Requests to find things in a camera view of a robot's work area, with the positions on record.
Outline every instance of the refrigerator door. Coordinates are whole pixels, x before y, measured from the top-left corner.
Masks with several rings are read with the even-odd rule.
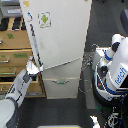
[[[44,68],[83,56],[92,0],[24,0],[20,5],[38,65],[30,24]]]

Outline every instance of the floor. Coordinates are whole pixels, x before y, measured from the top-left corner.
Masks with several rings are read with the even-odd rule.
[[[89,29],[86,39],[85,54],[93,56],[93,44],[100,47],[111,45],[111,37],[115,33],[127,36],[124,32],[120,13],[128,8],[128,1],[121,0],[93,0]],[[77,99],[47,100],[46,98],[25,99],[19,109],[18,128],[36,128],[41,125],[79,125],[83,128],[92,128],[91,115],[97,116],[101,128],[106,119],[101,114],[101,105],[93,96],[91,84],[91,70],[83,64],[79,87],[85,91],[78,92]],[[104,108],[104,115],[108,116],[110,109]]]

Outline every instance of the refrigerator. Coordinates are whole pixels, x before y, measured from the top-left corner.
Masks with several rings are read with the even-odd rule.
[[[92,0],[19,2],[47,99],[77,98]]]

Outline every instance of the label sticker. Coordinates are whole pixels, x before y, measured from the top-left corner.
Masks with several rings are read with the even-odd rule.
[[[49,12],[38,14],[40,28],[51,27],[51,16]]]
[[[9,69],[13,69],[13,68],[11,67],[11,68],[9,68]]]
[[[12,10],[7,10],[8,13],[10,14],[17,14],[17,13],[21,13],[20,9],[12,9]]]
[[[29,1],[23,1],[24,7],[29,7]]]
[[[14,54],[15,58],[28,58],[28,55],[26,53],[17,53]]]
[[[13,38],[14,38],[14,36],[13,36],[12,33],[9,33],[9,34],[7,34],[7,35],[8,35],[8,38],[9,38],[9,39],[13,39]]]
[[[5,55],[1,55],[1,58],[5,58],[6,56]]]
[[[3,88],[6,88],[6,86],[3,86]]]

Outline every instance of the green android logo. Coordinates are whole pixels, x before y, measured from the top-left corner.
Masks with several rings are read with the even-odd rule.
[[[48,21],[48,17],[46,17],[46,15],[43,15],[41,20],[46,24],[46,22]]]

